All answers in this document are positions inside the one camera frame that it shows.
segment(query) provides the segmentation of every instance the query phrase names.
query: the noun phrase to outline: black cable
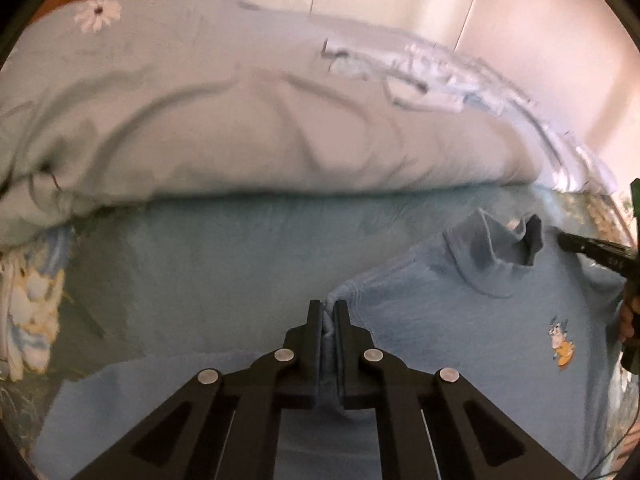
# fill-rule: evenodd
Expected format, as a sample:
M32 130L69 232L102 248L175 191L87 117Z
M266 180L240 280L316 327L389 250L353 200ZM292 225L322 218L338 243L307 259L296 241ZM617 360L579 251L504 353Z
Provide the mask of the black cable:
M625 434L622 437L620 437L620 440L616 443L616 445L611 448L611 451L609 451L605 456L603 456L602 459L595 466L593 466L591 471L589 471L582 480L598 480L599 478L606 478L607 476L617 473L617 471L613 471L611 473L607 473L606 475L600 475L594 478L589 478L591 473L596 471L596 469L599 468L607 458L609 458L611 453L613 453L618 448L618 446L622 444L622 442L626 439L627 435L631 433L631 430L634 428L634 426L636 425L636 422L638 421L638 416L640 416L640 376L638 376L638 407L636 408L636 416L634 417L634 421L629 426L629 429L625 431Z

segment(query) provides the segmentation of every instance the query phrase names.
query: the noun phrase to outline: bed sheet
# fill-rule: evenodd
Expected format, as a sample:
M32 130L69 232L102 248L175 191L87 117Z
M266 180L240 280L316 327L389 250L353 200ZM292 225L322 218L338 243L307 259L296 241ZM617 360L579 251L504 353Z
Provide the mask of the bed sheet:
M536 186L485 185L386 196L171 200L78 221L49 370L0 390L2 408L11 412L6 423L28 450L65 380L143 356L271 351L286 330L304 323L309 300L476 208L505 224L537 213L547 224L596 235L587 203L585 195ZM616 413L628 416L621 402L612 425L624 423Z

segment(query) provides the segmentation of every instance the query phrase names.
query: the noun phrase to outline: black tool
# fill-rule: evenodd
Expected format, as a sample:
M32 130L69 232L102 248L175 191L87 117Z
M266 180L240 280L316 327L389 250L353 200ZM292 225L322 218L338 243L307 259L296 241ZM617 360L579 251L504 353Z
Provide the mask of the black tool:
M634 215L637 218L640 213L640 178L636 178L631 184L631 197ZM629 287L635 290L636 294L640 294L640 258L636 248L568 233L558 235L558 244L564 251L584 254L601 266L617 272L626 278ZM625 342L620 362L625 370L640 375L640 312L634 312L632 323L635 334Z
M312 301L306 325L250 368L203 370L74 480L272 479L281 410L318 399L321 309ZM456 370L374 348L343 301L334 323L338 397L376 410L383 480L577 480Z

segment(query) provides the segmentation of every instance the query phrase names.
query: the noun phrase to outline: floral pattern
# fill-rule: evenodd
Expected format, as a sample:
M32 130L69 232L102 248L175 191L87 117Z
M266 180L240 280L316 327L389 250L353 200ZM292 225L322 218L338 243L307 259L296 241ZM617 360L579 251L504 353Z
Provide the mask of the floral pattern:
M122 6L118 0L87 0L79 6L76 23L82 32L98 32L103 25L117 22L121 13Z

